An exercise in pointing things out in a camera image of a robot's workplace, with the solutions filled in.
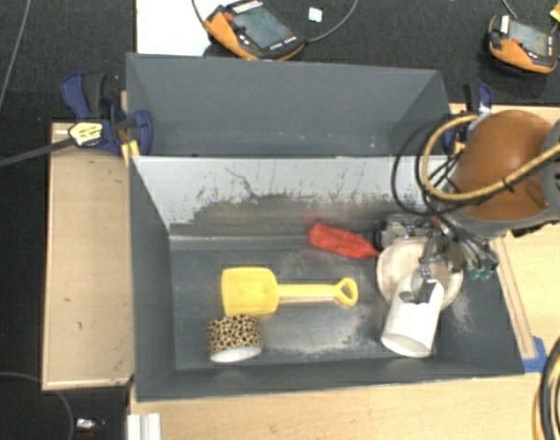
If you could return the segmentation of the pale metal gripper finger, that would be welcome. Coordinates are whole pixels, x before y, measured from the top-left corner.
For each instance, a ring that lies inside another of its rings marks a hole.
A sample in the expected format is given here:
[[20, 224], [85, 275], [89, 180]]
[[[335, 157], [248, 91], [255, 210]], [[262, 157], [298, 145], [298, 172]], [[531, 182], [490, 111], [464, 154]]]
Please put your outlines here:
[[412, 275], [402, 279], [400, 282], [400, 298], [403, 302], [416, 302], [416, 293], [422, 286], [423, 281], [431, 279], [431, 272], [426, 269], [417, 269]]
[[438, 284], [439, 281], [435, 279], [424, 280], [422, 286], [416, 293], [416, 303], [429, 303]]

